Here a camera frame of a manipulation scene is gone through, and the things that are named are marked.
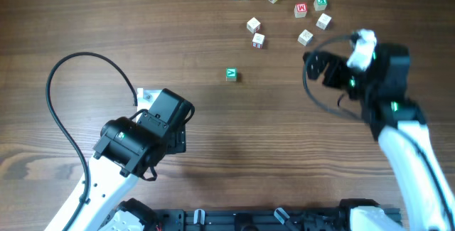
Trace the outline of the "plain wooden block lower right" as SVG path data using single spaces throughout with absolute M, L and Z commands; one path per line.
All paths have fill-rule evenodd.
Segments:
M 307 46 L 313 37 L 313 33 L 305 29 L 299 34 L 298 42 L 304 46 Z

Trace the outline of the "carrot picture wooden block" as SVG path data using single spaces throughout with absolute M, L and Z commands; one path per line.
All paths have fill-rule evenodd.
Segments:
M 247 22 L 247 30 L 251 33 L 256 33 L 261 28 L 261 23 L 255 18 L 251 18 Z

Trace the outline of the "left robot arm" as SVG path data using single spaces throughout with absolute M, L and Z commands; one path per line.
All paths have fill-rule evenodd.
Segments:
M 163 89 L 150 108 L 108 121 L 88 161 L 87 173 L 47 230 L 116 228 L 108 214 L 147 171 L 154 170 L 194 112 L 188 100 Z

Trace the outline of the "red M wooden block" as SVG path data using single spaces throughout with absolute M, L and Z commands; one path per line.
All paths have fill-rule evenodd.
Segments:
M 296 4 L 294 7 L 294 16 L 296 18 L 304 18 L 308 13 L 308 7 L 306 3 Z

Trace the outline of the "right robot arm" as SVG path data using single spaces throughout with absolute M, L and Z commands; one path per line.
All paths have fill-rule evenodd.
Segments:
M 406 46 L 379 43 L 344 58 L 321 48 L 304 53 L 302 82 L 323 75 L 323 85 L 346 92 L 361 114 L 316 105 L 339 117 L 362 121 L 389 161 L 400 187 L 411 230 L 453 230 L 454 194 L 434 154 L 419 105 L 406 96 L 410 53 Z

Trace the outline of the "plain wooden block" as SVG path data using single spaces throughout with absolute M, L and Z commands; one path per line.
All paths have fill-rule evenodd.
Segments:
M 325 13 L 322 13 L 316 22 L 316 26 L 322 30 L 326 30 L 329 23 L 331 22 L 331 17 Z
M 307 46 L 313 37 L 313 33 L 305 29 L 299 34 L 298 42 L 304 46 Z

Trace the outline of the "green E wooden block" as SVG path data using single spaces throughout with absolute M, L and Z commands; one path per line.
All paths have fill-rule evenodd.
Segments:
M 314 8 L 316 11 L 323 11 L 328 6 L 327 0 L 314 0 Z

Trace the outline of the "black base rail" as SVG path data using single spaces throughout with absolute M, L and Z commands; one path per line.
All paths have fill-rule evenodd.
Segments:
M 288 230 L 274 216 L 273 210 L 156 210 L 159 224 L 156 230 Z M 339 207 L 287 210 L 294 230 L 347 230 L 347 214 Z

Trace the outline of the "green V wooden block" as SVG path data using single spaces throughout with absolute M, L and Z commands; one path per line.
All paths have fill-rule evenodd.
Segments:
M 237 68 L 227 68 L 225 71 L 225 79 L 228 82 L 237 81 Z

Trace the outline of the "red I wooden block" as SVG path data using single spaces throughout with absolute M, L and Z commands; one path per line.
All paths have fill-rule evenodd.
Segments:
M 260 33 L 255 33 L 253 36 L 253 39 L 252 39 L 252 46 L 254 48 L 261 49 L 261 48 L 263 48 L 264 41 L 265 41 L 265 35 L 262 35 Z

